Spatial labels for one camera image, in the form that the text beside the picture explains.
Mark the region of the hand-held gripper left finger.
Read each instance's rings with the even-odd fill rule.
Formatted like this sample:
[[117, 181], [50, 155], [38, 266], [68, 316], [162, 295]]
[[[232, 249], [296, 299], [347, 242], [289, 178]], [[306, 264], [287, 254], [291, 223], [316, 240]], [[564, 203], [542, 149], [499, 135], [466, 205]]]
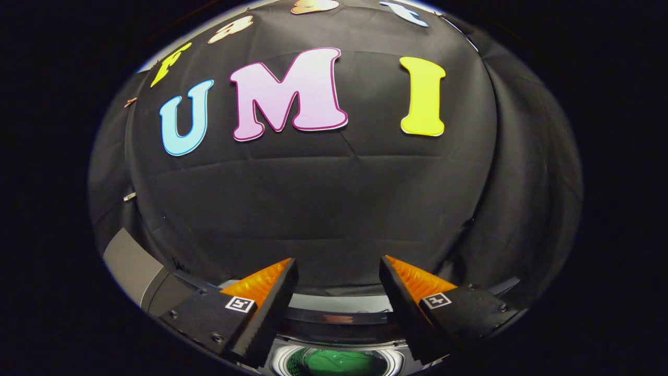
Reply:
[[286, 258], [226, 288], [198, 288], [160, 321], [208, 353], [253, 369], [263, 367], [299, 279]]

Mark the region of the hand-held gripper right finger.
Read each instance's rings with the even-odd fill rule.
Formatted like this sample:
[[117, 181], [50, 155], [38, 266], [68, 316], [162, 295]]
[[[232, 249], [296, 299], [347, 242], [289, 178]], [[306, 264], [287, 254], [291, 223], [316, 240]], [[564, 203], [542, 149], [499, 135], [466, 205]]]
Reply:
[[381, 257], [379, 278], [412, 356], [424, 365], [479, 347], [520, 315], [488, 290], [456, 286], [390, 255]]

